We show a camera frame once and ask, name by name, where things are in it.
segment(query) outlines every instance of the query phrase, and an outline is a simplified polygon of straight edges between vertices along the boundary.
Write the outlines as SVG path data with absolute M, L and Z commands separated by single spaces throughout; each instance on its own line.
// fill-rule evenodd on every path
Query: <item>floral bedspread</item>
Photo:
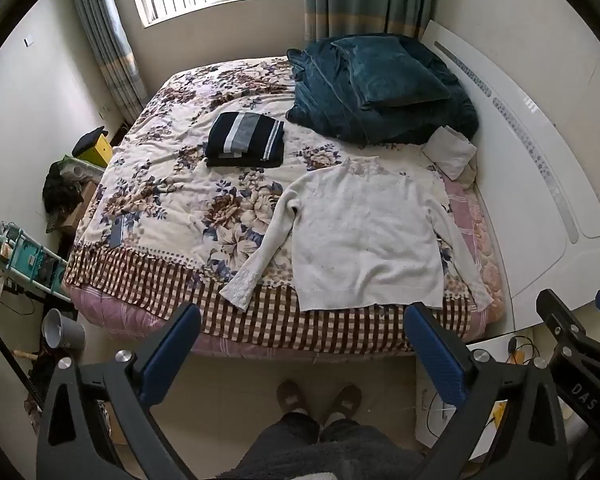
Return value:
M 404 345 L 403 306 L 301 313 L 292 285 L 292 235 L 264 272 L 247 313 L 218 294 L 262 243 L 283 189 L 346 156 L 378 156 L 387 170 L 407 174 L 449 208 L 444 183 L 419 147 L 360 149 L 288 122 L 280 168 L 206 166 L 206 139 L 218 114 L 248 109 L 283 120 L 293 100 L 290 65 L 281 57 L 171 77 L 114 149 L 78 227 L 65 282 L 94 286 L 163 319 L 183 301 L 193 301 L 202 310 L 205 333 L 239 342 L 354 353 Z M 117 222 L 121 237 L 114 232 Z M 446 293 L 436 315 L 462 335 L 475 304 L 452 253 L 439 244 Z

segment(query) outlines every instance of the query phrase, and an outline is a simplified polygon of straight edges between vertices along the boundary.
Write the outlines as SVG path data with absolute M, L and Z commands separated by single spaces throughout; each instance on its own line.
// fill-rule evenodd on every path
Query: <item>dark clothing pile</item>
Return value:
M 45 211 L 49 215 L 46 225 L 47 233 L 54 231 L 56 226 L 60 225 L 79 203 L 82 203 L 80 187 L 67 182 L 60 175 L 59 162 L 54 162 L 49 167 L 49 173 L 42 188 L 42 201 L 45 204 Z
M 325 137 L 362 146 L 424 144 L 440 126 L 468 139 L 478 129 L 477 113 L 458 78 L 416 39 L 343 36 L 286 54 L 296 80 L 296 100 L 286 118 Z M 366 91 L 381 97 L 367 98 Z
M 349 419 L 320 426 L 287 413 L 257 438 L 238 466 L 218 478 L 279 480 L 332 473 L 338 480 L 404 480 L 422 455 L 396 446 L 385 434 Z
M 221 113 L 205 149 L 209 167 L 277 168 L 284 155 L 283 122 L 252 112 Z

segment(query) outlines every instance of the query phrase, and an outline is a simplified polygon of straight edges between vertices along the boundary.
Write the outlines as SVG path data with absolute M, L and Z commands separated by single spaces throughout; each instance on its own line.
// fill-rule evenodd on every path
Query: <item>gray pants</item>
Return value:
M 421 454 L 399 448 L 371 426 L 343 419 L 320 434 L 311 417 L 287 413 L 258 436 L 235 469 L 219 478 L 266 480 L 332 472 L 338 480 L 405 479 L 420 460 Z

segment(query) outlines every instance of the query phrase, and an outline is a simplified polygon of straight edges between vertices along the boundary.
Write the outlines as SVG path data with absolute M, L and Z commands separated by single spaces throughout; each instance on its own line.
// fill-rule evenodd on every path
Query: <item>cardboard box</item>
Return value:
M 60 224 L 58 229 L 67 234 L 75 233 L 80 220 L 82 220 L 82 217 L 87 212 L 87 208 L 93 195 L 96 193 L 97 187 L 96 184 L 90 181 L 82 186 L 82 202 L 76 206 L 74 211 Z

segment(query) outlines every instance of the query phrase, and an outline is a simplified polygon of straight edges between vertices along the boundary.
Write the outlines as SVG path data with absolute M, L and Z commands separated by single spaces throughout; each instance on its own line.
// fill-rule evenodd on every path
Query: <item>slipper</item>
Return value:
M 309 413 L 304 393 L 295 382 L 291 380 L 284 381 L 276 390 L 278 404 L 283 413 L 289 413 L 293 410 L 305 410 Z
M 345 386 L 334 399 L 329 411 L 322 421 L 326 422 L 333 413 L 342 413 L 345 418 L 353 418 L 360 408 L 361 403 L 362 392 L 360 391 L 360 388 L 355 384 Z

